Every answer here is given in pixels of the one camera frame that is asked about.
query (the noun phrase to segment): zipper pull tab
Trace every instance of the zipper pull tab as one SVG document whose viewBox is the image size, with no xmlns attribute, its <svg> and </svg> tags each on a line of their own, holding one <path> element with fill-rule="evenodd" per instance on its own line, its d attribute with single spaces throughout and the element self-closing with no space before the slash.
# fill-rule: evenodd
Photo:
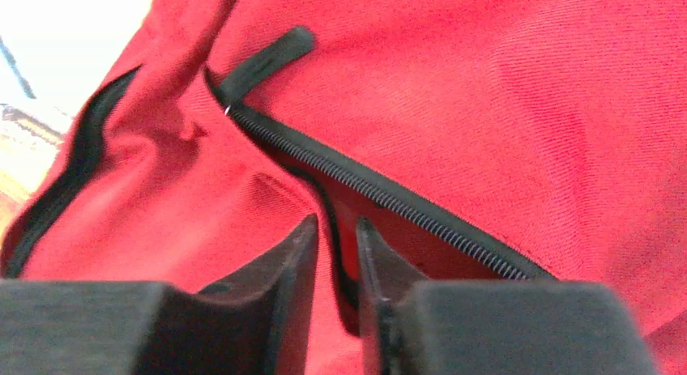
<svg viewBox="0 0 687 375">
<path fill-rule="evenodd" d="M 298 26 L 238 65 L 214 90 L 217 100 L 227 108 L 225 113 L 253 87 L 290 62 L 306 55 L 313 47 L 313 33 Z"/>
</svg>

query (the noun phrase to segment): black trim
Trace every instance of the black trim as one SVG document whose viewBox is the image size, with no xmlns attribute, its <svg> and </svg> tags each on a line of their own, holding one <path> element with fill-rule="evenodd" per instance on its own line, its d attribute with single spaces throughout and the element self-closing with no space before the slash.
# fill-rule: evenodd
<svg viewBox="0 0 687 375">
<path fill-rule="evenodd" d="M 70 148 L 69 161 L 64 173 L 41 195 L 27 212 L 28 222 L 23 236 L 12 251 L 7 263 L 5 278 L 18 278 L 38 240 L 58 219 L 76 194 L 96 171 L 103 154 L 103 125 L 117 102 L 124 96 L 133 70 L 118 78 L 98 93 L 83 113 Z"/>
<path fill-rule="evenodd" d="M 295 167 L 286 168 L 292 175 L 299 177 L 300 179 L 310 183 L 315 191 L 319 194 L 320 203 L 323 205 L 324 210 L 329 220 L 329 228 L 331 231 L 331 243 L 334 247 L 334 253 L 332 255 L 334 259 L 334 272 L 336 274 L 336 279 L 338 280 L 338 285 L 341 288 L 341 292 L 345 297 L 346 301 L 353 306 L 358 308 L 358 282 L 351 278 L 344 269 L 344 258 L 341 253 L 341 232 L 339 231 L 339 221 L 336 219 L 336 209 L 334 204 L 331 203 L 331 199 L 327 194 L 324 186 L 318 182 L 312 174 Z"/>
<path fill-rule="evenodd" d="M 233 105 L 231 118 L 255 138 L 269 143 L 351 187 L 453 245 L 506 279 L 551 279 L 530 259 L 488 233 L 456 217 L 380 173 L 243 104 Z"/>
</svg>

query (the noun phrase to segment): red twill fabric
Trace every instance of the red twill fabric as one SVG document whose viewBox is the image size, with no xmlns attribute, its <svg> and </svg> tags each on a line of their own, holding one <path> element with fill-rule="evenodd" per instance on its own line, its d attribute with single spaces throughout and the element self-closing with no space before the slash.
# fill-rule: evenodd
<svg viewBox="0 0 687 375">
<path fill-rule="evenodd" d="M 361 343 L 335 303 L 322 202 L 209 89 L 296 25 L 315 34 L 314 51 L 248 105 L 558 279 L 606 283 L 662 371 L 687 375 L 687 0 L 154 0 L 104 82 L 140 66 L 105 124 L 103 160 L 21 278 L 162 279 L 194 292 L 314 212 L 306 373 L 361 374 Z M 36 198 L 64 169 L 74 133 Z M 382 214 L 323 183 L 355 275 L 351 223 Z M 397 224 L 382 219 L 384 236 L 428 274 L 492 276 L 387 219 Z"/>
</svg>

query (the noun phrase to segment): white background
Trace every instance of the white background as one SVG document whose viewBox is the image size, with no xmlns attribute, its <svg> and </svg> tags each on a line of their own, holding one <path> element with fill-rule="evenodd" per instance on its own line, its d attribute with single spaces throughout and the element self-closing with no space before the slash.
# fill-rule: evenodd
<svg viewBox="0 0 687 375">
<path fill-rule="evenodd" d="M 0 0 L 0 36 L 36 98 L 74 115 L 138 29 L 150 2 Z"/>
</svg>

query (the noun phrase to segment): black zipper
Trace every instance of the black zipper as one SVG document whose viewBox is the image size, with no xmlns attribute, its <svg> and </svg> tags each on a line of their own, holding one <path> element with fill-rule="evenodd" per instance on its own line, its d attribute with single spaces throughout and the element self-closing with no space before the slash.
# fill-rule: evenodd
<svg viewBox="0 0 687 375">
<path fill-rule="evenodd" d="M 218 100 L 227 108 L 226 113 L 257 140 L 363 194 L 500 276 L 506 279 L 552 278 L 542 267 L 488 233 L 371 168 L 241 103 L 241 98 L 261 79 L 308 53 L 313 43 L 313 35 L 298 27 L 239 65 L 215 90 Z M 279 54 L 278 58 L 274 57 L 275 52 Z"/>
<path fill-rule="evenodd" d="M 312 186 L 314 191 L 318 194 L 319 202 L 322 204 L 324 211 L 326 213 L 326 218 L 329 221 L 329 230 L 331 233 L 331 244 L 333 248 L 332 254 L 332 272 L 334 273 L 334 282 L 339 290 L 336 291 L 337 300 L 345 300 L 346 303 L 351 305 L 354 309 L 358 309 L 358 282 L 351 278 L 346 270 L 344 269 L 344 256 L 341 253 L 341 232 L 339 231 L 339 221 L 336 218 L 336 209 L 334 204 L 329 198 L 329 194 L 325 190 L 324 186 L 313 176 L 313 174 L 308 173 L 304 169 L 298 167 L 286 167 L 293 176 L 299 177 L 301 180 L 306 181 Z M 341 314 L 341 319 L 344 325 L 349 329 L 353 323 L 357 323 L 356 320 L 349 320 L 346 314 Z M 352 333 L 358 333 L 357 327 L 350 330 Z"/>
<path fill-rule="evenodd" d="M 103 125 L 117 102 L 124 96 L 136 70 L 104 87 L 87 106 L 66 169 L 27 212 L 23 235 L 16 244 L 5 268 L 6 278 L 17 278 L 33 246 L 45 234 L 76 194 L 91 178 L 103 153 Z"/>
</svg>

